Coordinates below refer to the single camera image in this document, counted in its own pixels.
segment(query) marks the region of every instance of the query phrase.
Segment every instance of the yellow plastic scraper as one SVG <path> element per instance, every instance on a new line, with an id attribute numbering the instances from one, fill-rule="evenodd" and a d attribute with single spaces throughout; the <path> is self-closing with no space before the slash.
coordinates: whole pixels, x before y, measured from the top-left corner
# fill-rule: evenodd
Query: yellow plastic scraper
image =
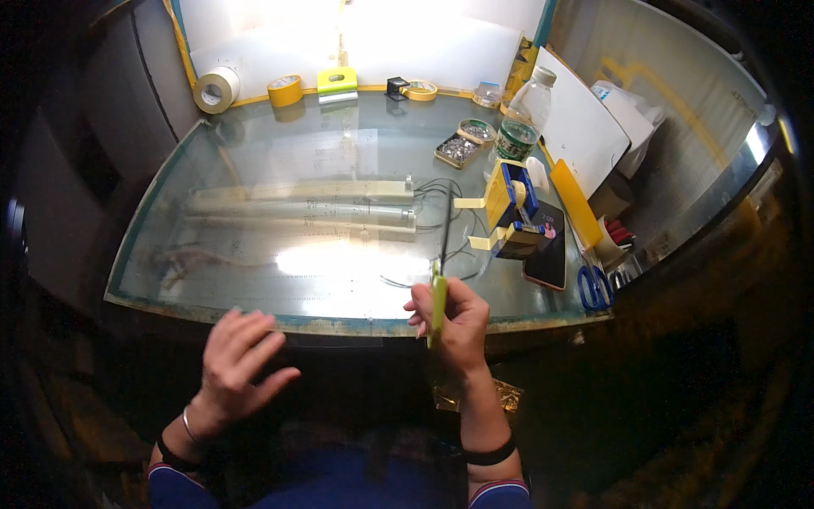
<path id="1" fill-rule="evenodd" d="M 602 231 L 599 229 L 597 219 L 593 216 L 585 195 L 582 194 L 580 184 L 576 183 L 573 173 L 568 169 L 564 160 L 557 161 L 551 169 L 551 182 L 557 188 L 562 204 L 568 211 L 571 225 L 580 236 L 585 249 L 590 249 L 602 240 Z"/>
<path id="2" fill-rule="evenodd" d="M 444 237 L 441 239 L 441 256 L 432 263 L 430 293 L 432 294 L 432 323 L 427 334 L 427 348 L 441 341 L 441 328 L 444 325 L 444 312 L 447 307 L 447 279 L 444 277 L 444 261 L 447 257 L 449 223 L 452 221 L 453 189 L 447 189 L 447 216 L 444 219 Z"/>

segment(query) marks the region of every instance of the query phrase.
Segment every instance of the phone screen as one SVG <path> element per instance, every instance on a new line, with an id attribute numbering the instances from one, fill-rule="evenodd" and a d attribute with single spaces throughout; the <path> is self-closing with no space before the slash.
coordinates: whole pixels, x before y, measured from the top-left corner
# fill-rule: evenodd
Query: phone screen
<path id="1" fill-rule="evenodd" d="M 559 208 L 540 203 L 540 210 L 535 215 L 535 219 L 537 218 L 540 218 L 538 224 L 548 223 L 553 234 L 544 235 L 531 256 L 523 261 L 523 277 L 537 284 L 563 290 L 565 289 L 565 214 Z"/>

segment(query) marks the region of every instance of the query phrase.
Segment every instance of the bottle cap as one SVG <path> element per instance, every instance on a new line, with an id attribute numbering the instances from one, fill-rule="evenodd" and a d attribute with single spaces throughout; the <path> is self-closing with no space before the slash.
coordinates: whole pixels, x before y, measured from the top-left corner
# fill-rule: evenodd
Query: bottle cap
<path id="1" fill-rule="evenodd" d="M 554 82 L 557 80 L 557 75 L 547 68 L 537 65 L 532 71 L 532 78 L 545 86 L 554 86 Z"/>

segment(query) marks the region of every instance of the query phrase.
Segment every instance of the green bottle label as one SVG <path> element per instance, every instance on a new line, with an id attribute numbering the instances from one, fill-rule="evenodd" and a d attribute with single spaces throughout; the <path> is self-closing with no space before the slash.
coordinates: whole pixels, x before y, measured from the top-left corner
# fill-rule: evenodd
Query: green bottle label
<path id="1" fill-rule="evenodd" d="M 525 143 L 518 138 L 534 140 L 534 129 L 523 122 L 504 120 L 495 140 L 495 151 L 502 159 L 524 160 L 534 151 L 534 142 Z"/>

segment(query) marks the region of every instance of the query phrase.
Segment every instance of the wrist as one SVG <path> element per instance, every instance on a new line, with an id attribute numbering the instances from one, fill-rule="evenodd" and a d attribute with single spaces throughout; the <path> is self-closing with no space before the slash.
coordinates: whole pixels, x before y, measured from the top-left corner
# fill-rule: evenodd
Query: wrist
<path id="1" fill-rule="evenodd" d="M 461 384 L 464 392 L 468 393 L 473 388 L 478 388 L 481 386 L 484 380 L 488 380 L 490 383 L 492 383 L 492 372 L 489 370 L 489 366 L 486 364 L 486 359 L 484 359 L 482 364 L 473 366 L 468 370 L 464 370 L 461 377 Z"/>
<path id="2" fill-rule="evenodd" d="M 225 415 L 209 403 L 201 393 L 195 395 L 186 407 L 189 431 L 197 440 L 205 440 L 220 433 L 228 424 Z"/>

